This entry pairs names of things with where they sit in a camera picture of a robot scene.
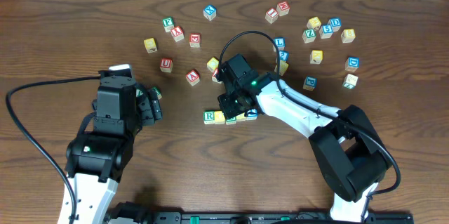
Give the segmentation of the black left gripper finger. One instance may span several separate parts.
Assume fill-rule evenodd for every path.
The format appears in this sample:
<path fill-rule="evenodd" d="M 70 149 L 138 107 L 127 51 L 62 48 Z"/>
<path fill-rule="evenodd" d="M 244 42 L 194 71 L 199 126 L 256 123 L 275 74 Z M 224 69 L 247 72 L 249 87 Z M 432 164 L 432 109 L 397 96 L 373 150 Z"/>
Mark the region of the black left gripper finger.
<path fill-rule="evenodd" d="M 154 115 L 154 120 L 155 121 L 161 120 L 163 118 L 163 115 L 162 115 L 159 99 L 157 98 L 155 92 L 152 91 L 152 89 L 149 89 L 148 93 L 149 93 L 149 97 L 151 99 L 151 106 L 152 106 L 152 112 Z"/>
<path fill-rule="evenodd" d="M 142 94 L 137 97 L 138 108 L 140 111 L 140 121 L 142 126 L 151 126 L 155 124 L 154 101 L 148 94 Z"/>

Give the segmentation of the yellow O block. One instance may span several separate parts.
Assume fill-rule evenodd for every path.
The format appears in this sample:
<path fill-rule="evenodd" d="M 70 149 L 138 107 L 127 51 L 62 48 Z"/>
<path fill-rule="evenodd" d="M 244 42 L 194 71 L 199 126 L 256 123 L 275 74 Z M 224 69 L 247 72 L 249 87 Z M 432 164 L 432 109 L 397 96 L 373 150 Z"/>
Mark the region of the yellow O block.
<path fill-rule="evenodd" d="M 215 124 L 224 124 L 226 122 L 226 118 L 222 111 L 214 111 L 214 123 Z"/>

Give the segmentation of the blue T block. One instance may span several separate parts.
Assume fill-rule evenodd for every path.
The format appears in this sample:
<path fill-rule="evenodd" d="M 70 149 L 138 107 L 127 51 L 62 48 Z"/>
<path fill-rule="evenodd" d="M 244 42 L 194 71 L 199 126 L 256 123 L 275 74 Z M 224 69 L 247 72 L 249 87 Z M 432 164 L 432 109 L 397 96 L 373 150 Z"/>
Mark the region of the blue T block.
<path fill-rule="evenodd" d="M 256 120 L 258 117 L 258 112 L 256 109 L 251 109 L 245 112 L 246 119 L 249 120 Z"/>

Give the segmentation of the green R block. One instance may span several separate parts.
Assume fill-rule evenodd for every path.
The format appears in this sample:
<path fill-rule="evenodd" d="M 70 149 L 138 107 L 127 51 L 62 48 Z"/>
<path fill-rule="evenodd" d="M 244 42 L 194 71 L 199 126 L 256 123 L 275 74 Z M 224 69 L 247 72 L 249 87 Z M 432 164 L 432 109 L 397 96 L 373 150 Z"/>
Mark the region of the green R block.
<path fill-rule="evenodd" d="M 215 112 L 214 111 L 205 111 L 203 113 L 203 122 L 204 122 L 204 124 L 214 124 L 215 123 Z"/>

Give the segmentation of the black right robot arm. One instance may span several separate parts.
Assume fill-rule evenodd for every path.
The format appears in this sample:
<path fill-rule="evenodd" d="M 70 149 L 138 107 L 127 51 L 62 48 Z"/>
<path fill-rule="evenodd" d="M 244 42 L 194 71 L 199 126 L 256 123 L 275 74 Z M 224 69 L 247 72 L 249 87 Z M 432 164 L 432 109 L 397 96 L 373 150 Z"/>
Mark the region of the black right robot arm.
<path fill-rule="evenodd" d="M 361 223 L 378 184 L 397 163 L 386 150 L 365 112 L 318 103 L 273 74 L 219 73 L 225 92 L 219 96 L 226 118 L 257 110 L 275 117 L 308 138 L 321 174 L 334 192 L 333 220 Z"/>

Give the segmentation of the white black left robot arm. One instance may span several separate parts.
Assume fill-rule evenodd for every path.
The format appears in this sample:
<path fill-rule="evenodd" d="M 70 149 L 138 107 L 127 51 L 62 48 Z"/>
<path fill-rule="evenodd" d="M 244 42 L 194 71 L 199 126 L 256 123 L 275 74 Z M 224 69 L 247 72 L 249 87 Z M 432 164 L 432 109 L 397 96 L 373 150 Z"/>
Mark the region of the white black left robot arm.
<path fill-rule="evenodd" d="M 141 84 L 100 85 L 92 113 L 67 146 L 69 183 L 59 223 L 105 223 L 136 135 L 162 118 L 159 97 L 158 89 Z"/>

